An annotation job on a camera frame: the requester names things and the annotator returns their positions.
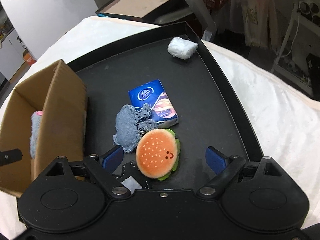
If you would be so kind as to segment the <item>black shallow tray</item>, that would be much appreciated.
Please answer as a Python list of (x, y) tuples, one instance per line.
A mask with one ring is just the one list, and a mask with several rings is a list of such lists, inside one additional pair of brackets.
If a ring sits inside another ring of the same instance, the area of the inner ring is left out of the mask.
[[(181, 37), (198, 44), (187, 60), (167, 51)], [(178, 169), (152, 189), (197, 190), (214, 177), (205, 151), (213, 146), (225, 155), (259, 161), (263, 152), (231, 84), (204, 43), (186, 23), (147, 30), (101, 46), (69, 62), (89, 97), (89, 153), (113, 146), (115, 118), (130, 103), (128, 91), (159, 79), (178, 113), (173, 126), (181, 143)]]

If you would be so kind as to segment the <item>grey metal desk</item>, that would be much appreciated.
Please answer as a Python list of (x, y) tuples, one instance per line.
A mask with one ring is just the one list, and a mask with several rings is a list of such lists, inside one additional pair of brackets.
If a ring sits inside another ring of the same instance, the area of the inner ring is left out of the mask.
[(202, 27), (204, 28), (202, 39), (208, 42), (212, 42), (217, 32), (217, 25), (214, 22), (212, 16), (210, 15), (204, 1), (203, 0), (185, 0), (185, 1), (189, 5), (192, 12), (198, 18)]

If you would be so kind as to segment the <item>white crumpled plastic wad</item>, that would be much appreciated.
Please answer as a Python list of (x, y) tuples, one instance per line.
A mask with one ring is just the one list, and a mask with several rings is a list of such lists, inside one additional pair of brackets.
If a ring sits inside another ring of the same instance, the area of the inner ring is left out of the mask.
[(167, 51), (173, 57), (177, 57), (182, 60), (187, 60), (197, 50), (198, 44), (190, 40), (182, 39), (181, 37), (174, 37), (167, 48)]

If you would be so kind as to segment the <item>orange cardboard box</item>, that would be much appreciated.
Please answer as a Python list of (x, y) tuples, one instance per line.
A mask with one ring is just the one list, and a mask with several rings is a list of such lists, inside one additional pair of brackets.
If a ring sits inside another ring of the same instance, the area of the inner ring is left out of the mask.
[(27, 49), (23, 52), (23, 59), (29, 66), (32, 66), (36, 62), (33, 55)]

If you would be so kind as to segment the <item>brown framed board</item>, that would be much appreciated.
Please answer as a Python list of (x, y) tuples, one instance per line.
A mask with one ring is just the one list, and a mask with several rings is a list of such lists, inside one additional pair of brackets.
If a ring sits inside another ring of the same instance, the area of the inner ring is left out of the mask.
[(176, 22), (190, 12), (184, 0), (113, 0), (96, 14), (163, 25)]

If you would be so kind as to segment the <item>white tote bag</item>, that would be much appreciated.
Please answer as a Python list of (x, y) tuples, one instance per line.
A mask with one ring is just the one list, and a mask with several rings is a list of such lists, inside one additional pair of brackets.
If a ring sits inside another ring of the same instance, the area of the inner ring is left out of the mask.
[(274, 0), (236, 0), (241, 5), (246, 45), (277, 51), (280, 46)]

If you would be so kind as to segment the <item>orange burger plush toy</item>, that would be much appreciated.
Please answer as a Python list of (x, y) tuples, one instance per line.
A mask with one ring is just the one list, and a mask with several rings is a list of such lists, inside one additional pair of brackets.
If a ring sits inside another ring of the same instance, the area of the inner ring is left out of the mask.
[(147, 132), (136, 148), (136, 163), (144, 176), (166, 180), (177, 170), (180, 141), (173, 130), (158, 128)]

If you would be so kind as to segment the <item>white cabinet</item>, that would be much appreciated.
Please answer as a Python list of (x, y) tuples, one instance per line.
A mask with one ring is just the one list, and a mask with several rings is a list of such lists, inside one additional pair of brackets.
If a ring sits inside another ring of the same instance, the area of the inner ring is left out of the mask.
[(17, 31), (13, 28), (1, 43), (1, 74), (10, 80), (14, 74), (24, 64), (23, 52), (25, 46), (20, 42)]

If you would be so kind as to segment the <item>black dotted fabric pouch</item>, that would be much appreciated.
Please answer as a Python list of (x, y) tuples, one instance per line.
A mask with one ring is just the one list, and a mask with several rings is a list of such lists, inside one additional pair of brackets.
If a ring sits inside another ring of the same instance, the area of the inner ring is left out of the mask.
[(121, 173), (115, 173), (113, 176), (128, 188), (131, 194), (136, 190), (147, 190), (152, 185), (152, 180), (140, 172), (134, 161), (121, 165)]

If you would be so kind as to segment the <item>grey pink plush mouse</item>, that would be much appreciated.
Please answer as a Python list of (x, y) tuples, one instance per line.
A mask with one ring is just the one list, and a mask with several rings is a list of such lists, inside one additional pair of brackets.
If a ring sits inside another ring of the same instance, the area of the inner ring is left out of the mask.
[(43, 116), (43, 111), (35, 111), (31, 116), (31, 136), (30, 136), (30, 156), (35, 158), (37, 138), (39, 136), (40, 124)]

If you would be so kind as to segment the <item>brown cardboard box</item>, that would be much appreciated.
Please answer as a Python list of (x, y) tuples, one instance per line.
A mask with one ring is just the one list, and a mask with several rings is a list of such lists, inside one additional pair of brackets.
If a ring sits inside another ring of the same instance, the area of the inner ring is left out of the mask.
[[(19, 149), (22, 160), (1, 167), (1, 190), (20, 197), (58, 156), (83, 158), (86, 86), (62, 60), (20, 82), (1, 119), (1, 151)], [(35, 158), (30, 156), (31, 116), (43, 111)]]

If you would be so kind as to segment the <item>blue denim fabric piece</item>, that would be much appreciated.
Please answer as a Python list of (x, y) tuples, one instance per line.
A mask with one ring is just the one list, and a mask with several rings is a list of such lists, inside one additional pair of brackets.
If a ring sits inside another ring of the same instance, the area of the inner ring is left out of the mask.
[(151, 116), (151, 108), (147, 103), (142, 108), (124, 105), (116, 114), (114, 144), (121, 146), (125, 153), (132, 152), (142, 136), (158, 128), (157, 123)]

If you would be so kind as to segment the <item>blue tissue packet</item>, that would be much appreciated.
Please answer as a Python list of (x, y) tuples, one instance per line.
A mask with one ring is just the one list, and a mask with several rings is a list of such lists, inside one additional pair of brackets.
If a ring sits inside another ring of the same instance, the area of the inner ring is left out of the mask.
[(145, 104), (150, 107), (150, 118), (159, 128), (169, 128), (178, 124), (178, 114), (159, 79), (129, 90), (128, 94), (131, 105), (136, 109), (142, 109)]

